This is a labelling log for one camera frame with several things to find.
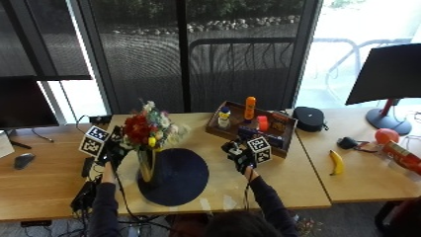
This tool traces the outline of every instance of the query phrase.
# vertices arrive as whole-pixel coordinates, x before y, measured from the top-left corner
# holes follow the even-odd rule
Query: red ball
[[[377,143],[383,145],[391,140],[399,142],[399,133],[389,128],[381,128],[376,131],[375,138]]]

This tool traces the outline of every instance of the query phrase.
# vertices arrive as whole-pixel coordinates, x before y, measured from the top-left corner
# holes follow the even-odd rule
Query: wooden tray
[[[228,107],[231,110],[231,116],[230,116],[231,127],[228,129],[222,129],[219,127],[219,113],[220,113],[220,110],[223,107]],[[236,139],[238,138],[238,130],[239,130],[240,125],[244,125],[248,127],[258,127],[258,120],[256,119],[254,119],[252,124],[244,123],[244,120],[246,120],[244,114],[246,114],[246,105],[242,105],[242,104],[238,104],[238,103],[230,102],[230,101],[224,102],[223,105],[216,110],[212,118],[208,121],[207,132],[211,134],[215,134],[220,137],[224,137],[230,140]],[[298,119],[291,118],[288,116],[284,116],[284,118],[286,118],[286,130],[284,130],[284,132],[282,132],[280,130],[271,127],[272,123],[275,122],[272,112],[263,111],[260,109],[255,109],[255,118],[258,116],[267,116],[267,120],[270,123],[270,129],[264,133],[283,137],[283,139],[284,139],[283,147],[282,148],[272,147],[271,153],[274,155],[278,155],[278,156],[286,158],[287,153],[288,153],[288,149],[290,149],[292,132],[294,132],[295,127],[296,127]]]

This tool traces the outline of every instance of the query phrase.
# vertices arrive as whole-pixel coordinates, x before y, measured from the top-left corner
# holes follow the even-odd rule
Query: person
[[[251,182],[251,188],[263,209],[264,218],[248,211],[220,213],[212,218],[206,229],[196,236],[298,237],[299,232],[295,221],[275,189],[266,183],[264,178],[252,166],[248,166],[242,173]],[[118,221],[119,203],[115,200],[115,192],[116,177],[111,162],[107,162],[92,206],[90,221],[90,236],[92,237],[122,236]],[[172,233],[171,236],[190,237],[191,235]]]
[[[421,236],[421,197],[405,200],[396,208],[389,224],[384,227],[384,237]]]

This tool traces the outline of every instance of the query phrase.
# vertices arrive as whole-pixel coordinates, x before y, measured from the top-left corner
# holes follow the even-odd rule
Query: toy
[[[252,140],[263,136],[271,146],[282,148],[284,145],[284,139],[282,136],[266,134],[264,132],[247,126],[239,126],[238,134],[243,140]]]
[[[248,146],[252,149],[252,153],[258,163],[271,160],[271,145],[268,144],[264,137],[250,140]]]
[[[376,131],[375,138],[377,143],[381,145],[384,145],[391,140],[399,142],[399,133],[389,128],[381,128]]]
[[[247,98],[247,109],[246,109],[246,123],[252,123],[255,117],[255,107],[256,107],[256,98]]]
[[[230,115],[231,111],[228,107],[223,107],[219,113],[219,127],[223,129],[230,128]]]
[[[267,129],[268,129],[267,116],[259,116],[259,130],[267,131]]]
[[[280,132],[286,132],[286,128],[288,125],[288,116],[283,112],[272,112],[274,122],[271,127]]]

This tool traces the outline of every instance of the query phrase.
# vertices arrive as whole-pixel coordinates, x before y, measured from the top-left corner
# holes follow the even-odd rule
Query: cable
[[[94,167],[92,167],[92,170],[99,173],[99,174],[103,174],[103,171],[99,171],[96,170],[96,167],[102,167],[100,165],[95,164]]]
[[[247,189],[246,189],[246,210],[250,211],[250,187],[251,187],[251,180],[252,180],[252,175],[254,175],[254,169],[250,175],[250,180],[248,180],[248,185],[247,185]]]
[[[54,140],[52,140],[51,138],[39,135],[39,134],[36,133],[36,130],[35,130],[34,128],[32,128],[32,133],[34,133],[36,136],[39,136],[42,139],[46,139],[46,140],[48,140],[50,142],[54,142]]]
[[[56,236],[56,237],[63,237],[64,235],[70,236],[71,234],[79,233],[79,232],[82,232],[82,231],[83,231],[83,229],[75,229],[75,230],[72,230],[72,231],[70,231],[70,232],[67,232],[67,233],[60,234],[60,235]]]
[[[126,192],[124,192],[122,180],[120,180],[120,177],[119,177],[119,174],[118,174],[118,169],[116,169],[116,167],[115,167],[115,165],[114,165],[114,162],[111,162],[111,166],[112,166],[112,169],[114,169],[114,172],[115,172],[115,176],[116,176],[116,179],[118,179],[118,183],[119,183],[119,186],[120,186],[120,193],[122,193],[122,196],[123,196],[123,201],[124,201],[124,204],[126,204],[128,213],[130,213],[130,215],[132,216],[132,218],[136,220],[136,222],[119,221],[119,223],[131,223],[131,224],[146,224],[146,223],[147,223],[147,224],[159,226],[159,227],[167,229],[168,231],[179,232],[176,229],[172,229],[172,228],[168,227],[168,226],[164,226],[164,225],[162,225],[162,224],[158,224],[158,223],[152,222],[154,219],[159,218],[159,215],[158,215],[158,216],[152,216],[152,217],[147,217],[147,219],[142,219],[138,215],[134,214],[134,212],[131,211],[130,206],[128,206],[127,195],[126,195]],[[187,236],[195,237],[194,235],[187,234],[187,233],[184,233],[184,232],[183,232],[183,236],[186,236],[186,237],[187,237]]]
[[[66,221],[66,230],[67,230],[67,233],[70,232],[70,224],[68,224],[68,220]]]
[[[87,230],[88,230],[88,226],[87,226],[87,222],[86,222],[86,209],[82,209],[82,224],[83,224],[83,236],[87,235]]]
[[[99,174],[98,176],[95,176],[95,180],[98,180],[102,176],[103,174]]]
[[[79,216],[78,211],[74,212],[74,218],[75,218],[75,220],[78,220],[78,221],[80,222],[80,224],[82,224],[82,220],[80,220],[80,216]]]
[[[407,140],[407,144],[405,144],[405,148],[407,150],[409,150],[409,141],[411,139],[415,139],[415,140],[421,140],[421,136],[417,136],[417,135],[407,135],[403,139],[403,142]]]
[[[32,235],[28,234],[28,227],[26,227],[24,230],[26,230],[27,236],[28,236],[28,237],[34,237]]]
[[[174,228],[171,228],[171,227],[168,227],[168,226],[166,226],[166,225],[163,225],[163,224],[159,224],[159,223],[155,223],[155,222],[135,222],[135,221],[119,221],[119,223],[124,223],[124,224],[139,224],[139,226],[143,226],[143,225],[155,225],[155,226],[158,226],[158,227],[160,227],[160,228],[163,228],[163,229],[166,229],[166,230],[168,230],[168,231],[174,231],[174,232],[176,232],[176,233],[180,233],[180,234],[183,234],[182,236],[186,236],[186,237],[188,237],[188,236],[191,236],[191,237],[196,237],[196,235],[191,235],[191,234],[188,234],[188,233],[184,233],[184,232],[182,232],[182,231],[179,231],[179,230],[176,230],[176,229],[174,229]]]
[[[134,222],[134,221],[124,221],[124,220],[119,220],[119,223],[122,224],[146,224],[146,223],[151,223],[151,221],[154,221],[155,219],[158,219],[160,217],[160,215],[154,215],[151,217],[146,216],[146,219],[143,219],[142,222]]]
[[[143,218],[143,222],[150,222],[154,221],[155,219],[158,219],[160,217],[160,215],[152,215],[152,216],[147,216],[147,215],[140,215],[140,217]]]
[[[120,232],[120,235],[123,235],[123,234],[122,234],[122,231],[124,231],[127,228],[138,227],[138,226],[143,227],[143,225],[144,225],[144,224],[139,224],[139,225],[132,225],[132,224],[131,224],[131,225],[123,227],[123,228],[120,229],[120,231],[119,231],[119,232]]]
[[[54,237],[54,231],[51,228],[48,228],[47,226],[44,226],[44,228],[48,230],[51,237]]]
[[[416,120],[416,122],[420,122],[420,123],[421,123],[421,118],[420,118],[419,116],[421,116],[421,112],[416,112],[416,113],[415,113],[413,119]]]
[[[84,117],[88,117],[88,115],[82,116],[82,117],[79,118],[78,122],[76,122],[76,128],[78,128],[78,130],[80,130],[80,128],[79,128],[79,123],[80,123],[80,121],[82,121],[82,119],[83,119]]]
[[[396,107],[396,106],[392,106],[392,109],[393,109],[393,118],[395,118],[395,120],[399,122],[399,125],[397,125],[397,126],[400,126],[400,125],[407,121],[407,117],[408,117],[409,114],[405,116],[404,120],[399,120],[397,117],[396,117],[396,113],[395,113],[395,107]]]

